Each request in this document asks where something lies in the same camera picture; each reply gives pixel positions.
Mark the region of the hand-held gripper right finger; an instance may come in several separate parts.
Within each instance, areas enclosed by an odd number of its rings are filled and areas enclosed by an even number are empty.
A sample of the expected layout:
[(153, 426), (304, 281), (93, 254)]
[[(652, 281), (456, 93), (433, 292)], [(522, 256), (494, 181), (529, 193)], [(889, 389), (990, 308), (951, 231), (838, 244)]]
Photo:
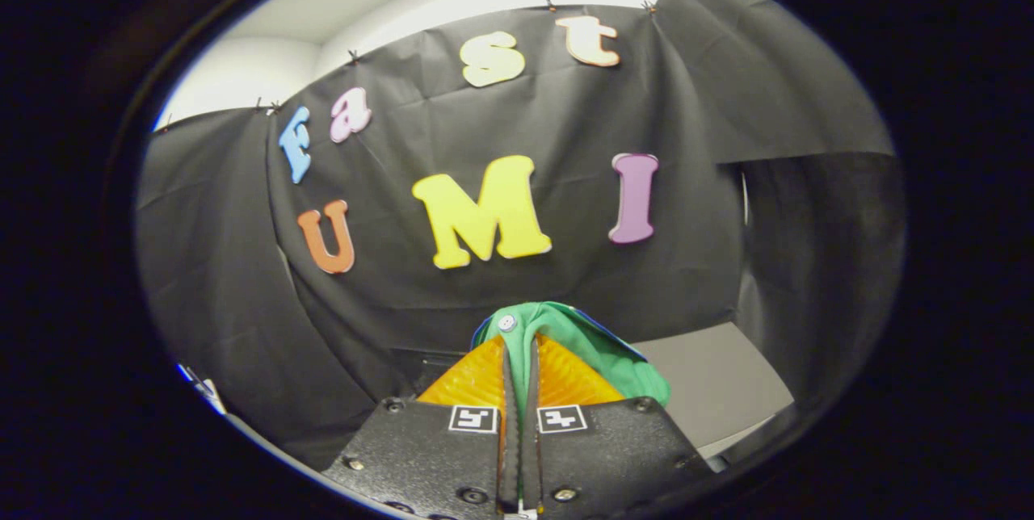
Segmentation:
[(712, 468), (653, 397), (624, 397), (573, 351), (533, 338), (520, 504), (540, 518), (643, 518)]

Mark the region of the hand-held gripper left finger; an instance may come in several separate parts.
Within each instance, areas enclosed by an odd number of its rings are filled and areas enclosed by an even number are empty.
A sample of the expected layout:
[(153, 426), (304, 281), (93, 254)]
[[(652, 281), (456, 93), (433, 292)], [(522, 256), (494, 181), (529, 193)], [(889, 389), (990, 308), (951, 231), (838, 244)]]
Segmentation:
[(519, 508), (519, 426), (505, 340), (469, 351), (415, 398), (389, 397), (325, 476), (421, 518)]

